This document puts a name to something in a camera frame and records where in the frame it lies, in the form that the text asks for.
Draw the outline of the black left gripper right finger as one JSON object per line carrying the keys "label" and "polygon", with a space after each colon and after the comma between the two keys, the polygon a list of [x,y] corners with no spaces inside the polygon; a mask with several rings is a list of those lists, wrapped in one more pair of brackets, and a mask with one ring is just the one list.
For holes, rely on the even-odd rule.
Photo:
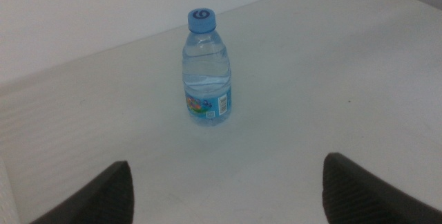
{"label": "black left gripper right finger", "polygon": [[441,224],[440,210],[340,153],[329,153],[324,159],[322,201],[329,223]]}

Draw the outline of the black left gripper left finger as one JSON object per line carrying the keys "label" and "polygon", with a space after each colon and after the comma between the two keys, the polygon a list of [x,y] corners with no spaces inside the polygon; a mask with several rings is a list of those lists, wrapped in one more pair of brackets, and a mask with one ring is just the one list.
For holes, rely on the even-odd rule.
{"label": "black left gripper left finger", "polygon": [[134,218],[134,189],[126,161],[107,167],[35,223],[131,224]]}

